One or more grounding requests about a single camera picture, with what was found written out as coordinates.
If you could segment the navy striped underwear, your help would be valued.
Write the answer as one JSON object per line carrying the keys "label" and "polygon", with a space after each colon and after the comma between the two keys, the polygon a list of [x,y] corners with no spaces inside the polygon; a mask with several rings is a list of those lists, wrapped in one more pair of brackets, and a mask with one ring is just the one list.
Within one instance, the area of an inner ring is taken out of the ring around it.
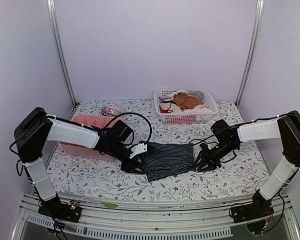
{"label": "navy striped underwear", "polygon": [[149,182],[195,171],[192,144],[150,142],[148,151],[139,156]]}

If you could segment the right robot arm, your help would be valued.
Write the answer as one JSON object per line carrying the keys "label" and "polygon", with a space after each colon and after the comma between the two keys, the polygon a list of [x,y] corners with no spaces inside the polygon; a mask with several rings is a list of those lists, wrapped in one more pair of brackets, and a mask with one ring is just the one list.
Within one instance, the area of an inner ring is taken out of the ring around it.
{"label": "right robot arm", "polygon": [[212,171],[221,167],[221,159],[238,150],[243,143],[279,140],[282,157],[268,180],[253,195],[248,214],[259,218],[267,211],[267,203],[286,187],[300,170],[300,114],[290,111],[282,115],[259,118],[254,121],[229,125],[225,120],[216,121],[211,127],[217,144],[209,148],[202,140],[200,152],[194,161],[197,171]]}

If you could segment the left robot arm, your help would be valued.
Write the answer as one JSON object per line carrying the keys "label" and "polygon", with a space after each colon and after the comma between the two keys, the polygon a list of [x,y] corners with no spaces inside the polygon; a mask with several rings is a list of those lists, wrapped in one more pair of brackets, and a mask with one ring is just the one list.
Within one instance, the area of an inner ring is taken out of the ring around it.
{"label": "left robot arm", "polygon": [[133,130],[118,118],[110,120],[102,128],[79,124],[48,115],[41,107],[35,108],[14,130],[16,147],[14,154],[25,168],[29,182],[38,196],[45,202],[45,209],[53,216],[60,217],[64,206],[57,201],[57,194],[42,160],[42,150],[47,141],[63,142],[92,149],[121,162],[121,170],[131,174],[144,174],[139,155],[147,147],[138,144],[128,148],[125,140]]}

